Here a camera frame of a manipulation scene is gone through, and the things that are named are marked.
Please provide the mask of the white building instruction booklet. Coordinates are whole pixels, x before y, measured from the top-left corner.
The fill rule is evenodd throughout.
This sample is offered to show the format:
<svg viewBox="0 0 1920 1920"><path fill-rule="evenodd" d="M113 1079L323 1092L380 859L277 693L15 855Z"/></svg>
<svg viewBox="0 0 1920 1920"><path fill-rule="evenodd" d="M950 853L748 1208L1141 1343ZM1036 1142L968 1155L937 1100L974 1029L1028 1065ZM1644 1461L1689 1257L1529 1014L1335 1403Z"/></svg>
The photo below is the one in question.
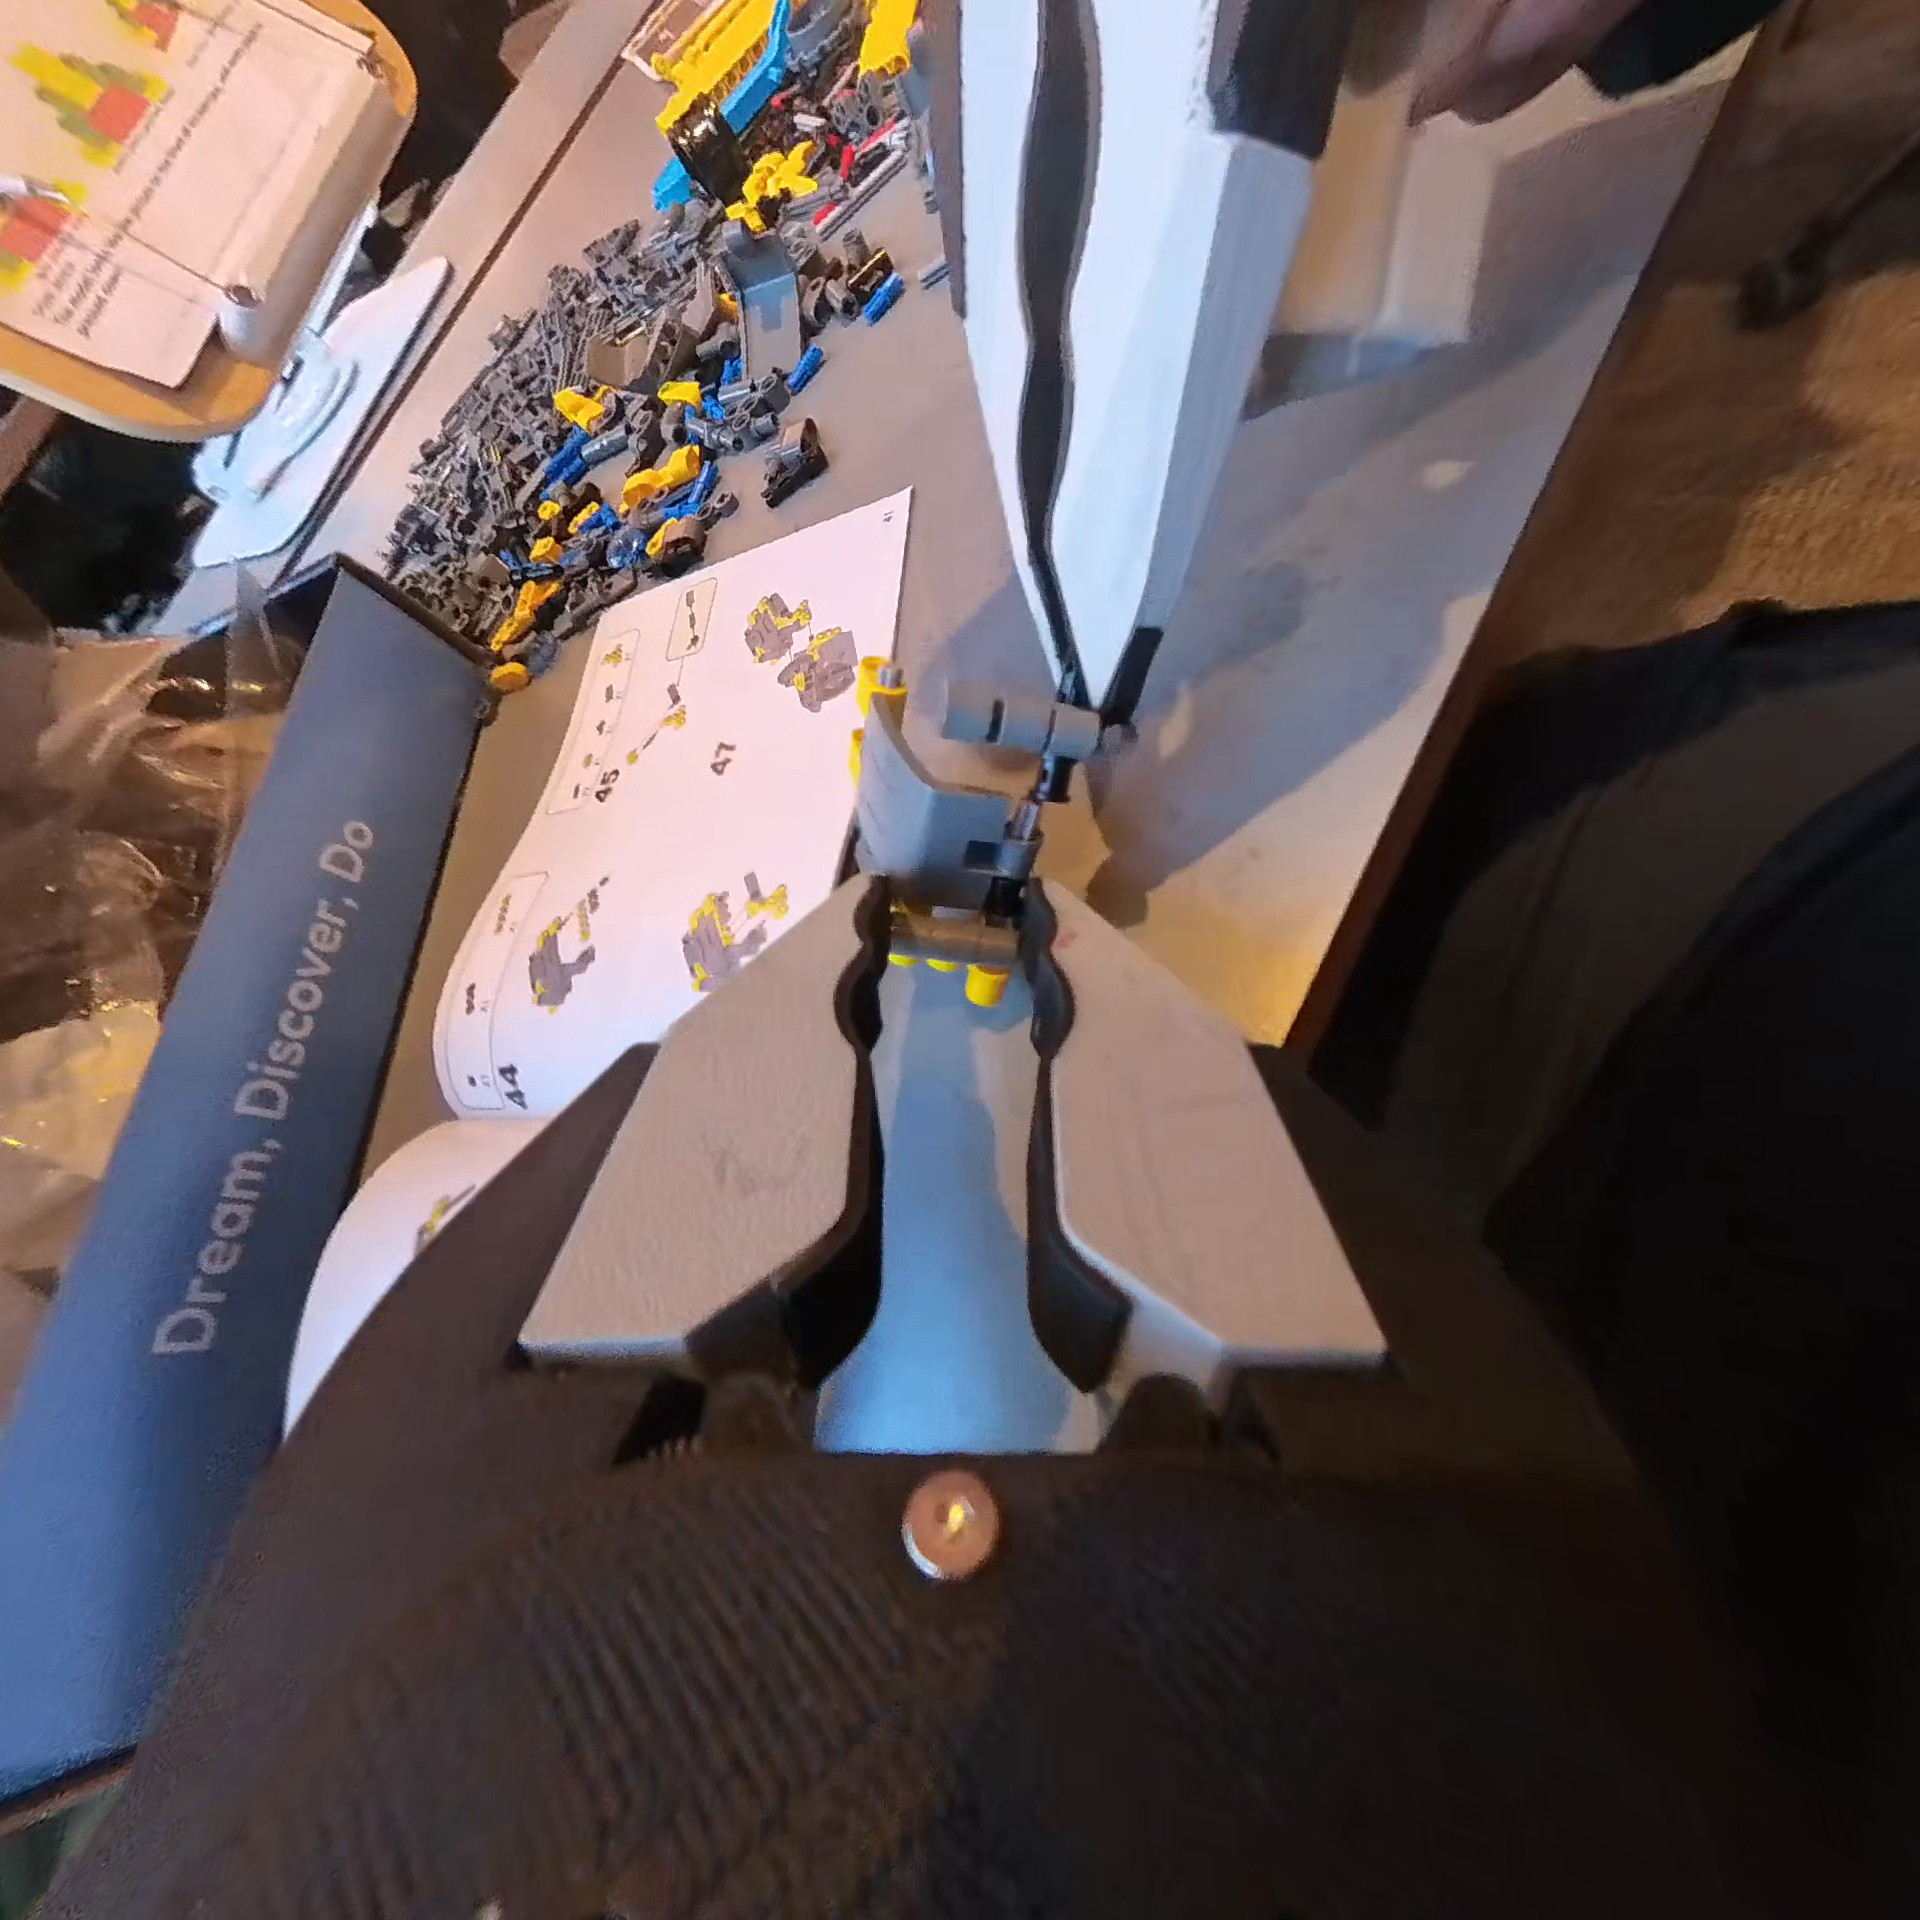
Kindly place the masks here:
<svg viewBox="0 0 1920 1920"><path fill-rule="evenodd" d="M588 629L541 800L443 973L443 1122L314 1272L290 1432L400 1270L550 1116L838 885L865 661L893 661L913 489L624 598Z"/></svg>

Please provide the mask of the grey yellow brick subassembly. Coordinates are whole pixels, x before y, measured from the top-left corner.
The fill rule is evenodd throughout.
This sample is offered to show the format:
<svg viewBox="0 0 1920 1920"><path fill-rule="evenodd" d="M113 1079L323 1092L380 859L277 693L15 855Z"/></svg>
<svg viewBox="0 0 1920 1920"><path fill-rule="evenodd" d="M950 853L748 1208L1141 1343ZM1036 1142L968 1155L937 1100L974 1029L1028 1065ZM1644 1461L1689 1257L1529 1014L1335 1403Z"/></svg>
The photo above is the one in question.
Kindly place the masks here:
<svg viewBox="0 0 1920 1920"><path fill-rule="evenodd" d="M1016 836L1022 800L927 769L906 741L906 681L895 661L859 661L856 706L854 861L888 889L886 958L964 975L966 1000L993 1010L1020 956L1025 897L1044 841Z"/></svg>

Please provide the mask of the dark grey cardboard box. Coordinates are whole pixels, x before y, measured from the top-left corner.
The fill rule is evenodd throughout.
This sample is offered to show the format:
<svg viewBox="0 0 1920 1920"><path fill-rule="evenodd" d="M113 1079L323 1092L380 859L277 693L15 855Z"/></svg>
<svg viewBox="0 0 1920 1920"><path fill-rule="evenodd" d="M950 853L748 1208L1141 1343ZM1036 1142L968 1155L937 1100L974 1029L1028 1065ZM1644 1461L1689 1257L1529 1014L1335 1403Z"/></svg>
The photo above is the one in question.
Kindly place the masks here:
<svg viewBox="0 0 1920 1920"><path fill-rule="evenodd" d="M3 1452L3 1800L122 1764L277 1451L482 728L469 645L339 559Z"/></svg>

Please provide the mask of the pile of loose building bricks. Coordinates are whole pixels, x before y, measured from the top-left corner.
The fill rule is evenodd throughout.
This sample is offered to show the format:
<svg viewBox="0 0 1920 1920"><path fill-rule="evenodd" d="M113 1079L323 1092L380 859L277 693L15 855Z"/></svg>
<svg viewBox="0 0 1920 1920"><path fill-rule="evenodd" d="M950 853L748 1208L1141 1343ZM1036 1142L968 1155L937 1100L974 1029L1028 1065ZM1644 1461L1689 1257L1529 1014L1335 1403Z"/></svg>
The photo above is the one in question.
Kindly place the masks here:
<svg viewBox="0 0 1920 1920"><path fill-rule="evenodd" d="M492 706L628 595L700 568L746 499L777 515L823 478L763 502L766 453L816 420L804 400L833 328L877 325L904 278L859 229L821 249L808 221L777 225L797 245L804 351L784 381L748 381L722 229L693 203L557 267L409 469L385 577L470 645Z"/></svg>

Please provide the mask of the person's right hand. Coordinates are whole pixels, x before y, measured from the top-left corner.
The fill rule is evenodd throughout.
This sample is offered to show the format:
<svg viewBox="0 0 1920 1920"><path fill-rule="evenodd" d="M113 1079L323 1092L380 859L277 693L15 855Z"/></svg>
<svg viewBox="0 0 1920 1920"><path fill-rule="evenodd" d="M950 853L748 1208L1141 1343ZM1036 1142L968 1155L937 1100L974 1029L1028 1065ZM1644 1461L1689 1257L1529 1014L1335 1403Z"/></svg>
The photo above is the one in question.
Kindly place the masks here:
<svg viewBox="0 0 1920 1920"><path fill-rule="evenodd" d="M1413 65L1408 122L1486 126L1596 52L1637 2L1433 2Z"/></svg>

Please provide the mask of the person's dark top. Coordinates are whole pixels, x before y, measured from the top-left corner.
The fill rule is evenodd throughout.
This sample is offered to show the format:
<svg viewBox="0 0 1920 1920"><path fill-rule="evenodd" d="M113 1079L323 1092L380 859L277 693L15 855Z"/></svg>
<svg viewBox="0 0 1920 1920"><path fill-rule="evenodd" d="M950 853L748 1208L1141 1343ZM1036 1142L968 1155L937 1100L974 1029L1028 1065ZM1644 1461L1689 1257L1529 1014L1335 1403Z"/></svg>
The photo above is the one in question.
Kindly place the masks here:
<svg viewBox="0 0 1920 1920"><path fill-rule="evenodd" d="M1916 1917L1916 744L1628 1021L1489 1236L1738 1636L1822 1917Z"/></svg>

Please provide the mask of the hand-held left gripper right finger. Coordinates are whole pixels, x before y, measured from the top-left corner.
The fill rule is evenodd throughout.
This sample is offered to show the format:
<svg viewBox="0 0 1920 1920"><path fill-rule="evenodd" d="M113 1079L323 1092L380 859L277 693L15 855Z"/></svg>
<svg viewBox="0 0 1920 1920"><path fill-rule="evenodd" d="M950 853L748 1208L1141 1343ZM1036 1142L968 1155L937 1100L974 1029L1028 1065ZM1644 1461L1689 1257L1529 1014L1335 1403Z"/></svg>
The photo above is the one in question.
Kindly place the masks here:
<svg viewBox="0 0 1920 1920"><path fill-rule="evenodd" d="M1386 1335L1239 1026L1049 882L1026 983L1026 1309L1068 1384L1377 1370Z"/></svg>

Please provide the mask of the yellow blue beam assembly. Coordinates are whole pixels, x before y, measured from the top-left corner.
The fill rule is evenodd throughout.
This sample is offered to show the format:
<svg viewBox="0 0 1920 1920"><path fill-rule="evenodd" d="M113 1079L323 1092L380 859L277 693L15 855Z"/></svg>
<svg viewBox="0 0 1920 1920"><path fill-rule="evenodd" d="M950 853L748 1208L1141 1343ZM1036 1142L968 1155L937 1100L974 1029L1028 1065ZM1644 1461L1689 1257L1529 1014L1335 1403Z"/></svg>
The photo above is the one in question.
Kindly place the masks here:
<svg viewBox="0 0 1920 1920"><path fill-rule="evenodd" d="M718 2L679 49L657 126L673 132L709 98L735 135L748 135L797 71L819 66L856 11L851 2Z"/></svg>

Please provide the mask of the instruction sheet display stand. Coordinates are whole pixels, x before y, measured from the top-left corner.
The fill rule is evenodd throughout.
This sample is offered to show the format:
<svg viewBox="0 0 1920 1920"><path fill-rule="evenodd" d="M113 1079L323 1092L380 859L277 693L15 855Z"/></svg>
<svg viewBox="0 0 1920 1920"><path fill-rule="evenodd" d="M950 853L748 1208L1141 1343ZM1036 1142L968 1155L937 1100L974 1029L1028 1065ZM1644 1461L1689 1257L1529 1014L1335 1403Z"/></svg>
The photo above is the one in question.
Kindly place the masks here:
<svg viewBox="0 0 1920 1920"><path fill-rule="evenodd" d="M335 316L419 110L351 2L3 7L8 398L197 450L197 567L284 550L449 278Z"/></svg>

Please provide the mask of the clear plastic bag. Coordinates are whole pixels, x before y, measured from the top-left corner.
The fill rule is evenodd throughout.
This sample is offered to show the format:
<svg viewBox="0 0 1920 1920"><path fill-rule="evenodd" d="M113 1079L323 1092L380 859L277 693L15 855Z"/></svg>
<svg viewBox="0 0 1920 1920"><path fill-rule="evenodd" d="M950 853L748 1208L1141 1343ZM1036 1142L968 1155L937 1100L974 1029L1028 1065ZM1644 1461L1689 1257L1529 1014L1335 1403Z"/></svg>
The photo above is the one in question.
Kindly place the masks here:
<svg viewBox="0 0 1920 1920"><path fill-rule="evenodd" d="M261 606L202 638L4 638L7 1310L81 1244L305 654Z"/></svg>

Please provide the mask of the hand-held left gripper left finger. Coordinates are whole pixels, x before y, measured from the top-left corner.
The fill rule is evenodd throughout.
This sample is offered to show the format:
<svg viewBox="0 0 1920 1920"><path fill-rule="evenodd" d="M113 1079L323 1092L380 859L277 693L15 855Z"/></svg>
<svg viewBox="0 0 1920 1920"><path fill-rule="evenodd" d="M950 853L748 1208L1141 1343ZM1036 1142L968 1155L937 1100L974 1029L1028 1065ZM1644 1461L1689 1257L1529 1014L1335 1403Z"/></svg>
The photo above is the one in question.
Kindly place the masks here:
<svg viewBox="0 0 1920 1920"><path fill-rule="evenodd" d="M852 877L685 1014L521 1346L658 1370L835 1370L883 1294L886 885Z"/></svg>

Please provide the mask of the grey curved panel piece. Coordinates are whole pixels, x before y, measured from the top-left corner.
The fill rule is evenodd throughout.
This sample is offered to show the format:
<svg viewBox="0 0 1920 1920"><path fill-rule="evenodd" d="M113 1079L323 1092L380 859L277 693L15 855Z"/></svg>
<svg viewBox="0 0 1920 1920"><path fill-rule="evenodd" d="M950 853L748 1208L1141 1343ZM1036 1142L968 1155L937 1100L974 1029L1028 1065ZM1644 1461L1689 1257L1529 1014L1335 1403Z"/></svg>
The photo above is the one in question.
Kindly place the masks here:
<svg viewBox="0 0 1920 1920"><path fill-rule="evenodd" d="M786 381L804 352L803 296L794 258L778 231L728 221L718 267L739 309L741 374Z"/></svg>

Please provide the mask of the person's right forearm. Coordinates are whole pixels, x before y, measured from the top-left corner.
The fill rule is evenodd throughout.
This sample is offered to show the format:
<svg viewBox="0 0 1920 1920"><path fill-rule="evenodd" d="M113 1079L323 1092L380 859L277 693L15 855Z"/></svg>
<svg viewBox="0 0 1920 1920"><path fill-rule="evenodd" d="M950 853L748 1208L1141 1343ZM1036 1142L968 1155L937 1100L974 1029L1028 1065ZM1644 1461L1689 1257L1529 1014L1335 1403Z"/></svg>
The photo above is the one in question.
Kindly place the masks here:
<svg viewBox="0 0 1920 1920"><path fill-rule="evenodd" d="M1783 2L1641 2L1590 57L1592 66L1678 74L1755 33Z"/></svg>

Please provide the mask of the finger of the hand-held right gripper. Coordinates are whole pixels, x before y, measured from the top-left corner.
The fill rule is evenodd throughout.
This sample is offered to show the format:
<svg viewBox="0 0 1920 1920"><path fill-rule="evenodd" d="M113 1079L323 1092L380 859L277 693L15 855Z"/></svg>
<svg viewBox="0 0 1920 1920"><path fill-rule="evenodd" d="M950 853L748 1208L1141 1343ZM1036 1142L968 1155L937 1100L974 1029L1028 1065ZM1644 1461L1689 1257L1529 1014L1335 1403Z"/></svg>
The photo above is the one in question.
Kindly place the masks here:
<svg viewBox="0 0 1920 1920"><path fill-rule="evenodd" d="M1308 162L1218 121L1222 5L1079 7L1085 227L1052 553L1079 706L1128 722L1235 442Z"/></svg>
<svg viewBox="0 0 1920 1920"><path fill-rule="evenodd" d="M1087 673L1052 550L1070 442L1068 309L1085 247L1081 5L966 5L960 31L966 338L995 483L1059 693Z"/></svg>

